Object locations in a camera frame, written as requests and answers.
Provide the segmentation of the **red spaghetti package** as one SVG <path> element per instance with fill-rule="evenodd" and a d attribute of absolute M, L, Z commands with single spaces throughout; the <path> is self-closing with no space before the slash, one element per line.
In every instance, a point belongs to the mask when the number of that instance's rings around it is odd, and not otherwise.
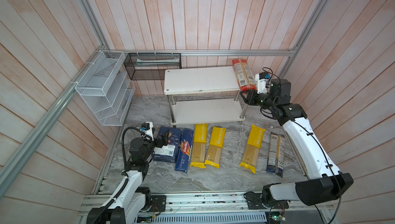
<path fill-rule="evenodd" d="M 238 84 L 241 91 L 257 90 L 255 77 L 253 76 L 247 60 L 233 59 L 232 65 L 238 79 Z"/>

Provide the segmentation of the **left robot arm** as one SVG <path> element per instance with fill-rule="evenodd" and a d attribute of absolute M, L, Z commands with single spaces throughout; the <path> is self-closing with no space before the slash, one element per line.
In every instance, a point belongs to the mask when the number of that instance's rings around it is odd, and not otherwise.
<path fill-rule="evenodd" d="M 137 131 L 140 136 L 130 142 L 130 157 L 127 157 L 124 138 L 129 130 Z M 153 123 L 145 122 L 141 128 L 130 126 L 122 132 L 121 148 L 124 169 L 121 174 L 123 179 L 101 207 L 89 211 L 87 224 L 132 224 L 139 212 L 153 209 L 151 191 L 148 187 L 142 187 L 141 184 L 148 173 L 154 149 L 167 146 L 170 135 L 170 130 L 167 129 L 159 138 L 155 138 L 154 130 Z"/>

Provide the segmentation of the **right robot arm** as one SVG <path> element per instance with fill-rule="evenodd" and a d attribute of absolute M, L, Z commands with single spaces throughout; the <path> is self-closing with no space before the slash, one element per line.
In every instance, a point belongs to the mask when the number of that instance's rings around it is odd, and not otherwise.
<path fill-rule="evenodd" d="M 291 103 L 291 83 L 286 79 L 261 79 L 255 89 L 240 80 L 241 96 L 246 105 L 268 110 L 285 131 L 299 156 L 307 177 L 296 183 L 274 183 L 262 190 L 262 203 L 269 208 L 282 201 L 301 201 L 307 206 L 341 200 L 352 186 L 353 178 L 342 173 L 330 159 L 312 131 L 310 121 L 299 104 Z"/>

